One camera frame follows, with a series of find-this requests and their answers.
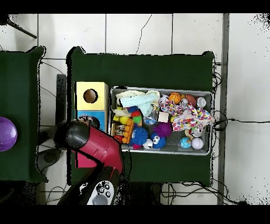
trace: black pole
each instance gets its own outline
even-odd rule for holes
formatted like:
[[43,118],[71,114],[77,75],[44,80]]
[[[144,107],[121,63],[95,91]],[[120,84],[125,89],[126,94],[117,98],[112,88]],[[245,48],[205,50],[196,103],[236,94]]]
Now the black pole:
[[25,33],[25,34],[31,36],[31,37],[34,38],[34,39],[37,38],[37,37],[36,37],[35,35],[33,35],[32,33],[29,33],[28,31],[24,30],[23,28],[19,27],[17,24],[15,24],[15,23],[13,23],[13,22],[11,22],[11,21],[7,21],[6,24],[12,26],[13,28],[15,28],[15,29],[17,29],[17,30],[22,31],[23,33]]

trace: plush toy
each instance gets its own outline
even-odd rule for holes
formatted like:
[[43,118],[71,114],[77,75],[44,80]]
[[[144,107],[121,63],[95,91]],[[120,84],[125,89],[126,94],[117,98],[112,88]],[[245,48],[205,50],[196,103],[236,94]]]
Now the plush toy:
[[165,104],[166,99],[169,99],[169,96],[166,94],[161,94],[158,101],[159,105],[161,106],[162,104]]
[[181,101],[181,95],[177,92],[172,92],[169,96],[169,100],[174,101],[175,104],[178,104]]
[[141,112],[137,106],[127,107],[128,112],[131,113],[133,121],[138,124],[141,121]]
[[151,134],[150,139],[153,141],[153,148],[162,148],[166,145],[166,139],[155,132]]
[[146,139],[146,142],[142,146],[146,150],[149,150],[149,149],[151,149],[153,147],[153,142],[150,139]]

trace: shape sorter box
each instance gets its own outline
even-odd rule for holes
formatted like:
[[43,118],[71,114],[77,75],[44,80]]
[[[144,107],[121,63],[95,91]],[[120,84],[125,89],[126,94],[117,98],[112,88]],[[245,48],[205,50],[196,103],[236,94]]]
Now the shape sorter box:
[[[75,109],[77,117],[91,116],[100,122],[100,129],[107,133],[109,90],[104,82],[76,82]],[[95,167],[96,162],[78,153],[78,168]]]

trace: green table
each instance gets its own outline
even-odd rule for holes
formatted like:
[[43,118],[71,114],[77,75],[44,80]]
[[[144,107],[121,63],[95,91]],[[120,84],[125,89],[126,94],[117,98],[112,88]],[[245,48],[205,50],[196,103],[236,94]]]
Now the green table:
[[0,51],[0,116],[16,126],[16,144],[0,152],[0,180],[44,182],[35,166],[38,139],[38,63],[44,48]]
[[[212,92],[212,52],[203,55],[115,55],[84,54],[73,48],[67,56],[68,76],[72,84],[72,118],[74,82],[96,81],[112,86],[200,90]],[[210,186],[211,154],[206,156],[131,153],[132,182],[200,181]],[[124,152],[124,163],[130,162]],[[75,168],[71,157],[71,184],[77,184],[89,168]]]

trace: colorful fabric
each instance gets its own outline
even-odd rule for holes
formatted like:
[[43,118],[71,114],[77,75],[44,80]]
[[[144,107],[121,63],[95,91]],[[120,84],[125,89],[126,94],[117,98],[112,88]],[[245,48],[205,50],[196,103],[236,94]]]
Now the colorful fabric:
[[188,104],[187,109],[182,115],[177,116],[172,122],[173,131],[181,131],[185,129],[194,129],[198,127],[200,130],[213,122],[214,119],[209,112],[202,108],[196,109],[191,103]]
[[168,99],[165,100],[165,104],[162,104],[160,109],[163,112],[168,112],[169,114],[172,114],[173,116],[179,116],[182,112],[182,105],[176,105],[173,101],[170,101]]

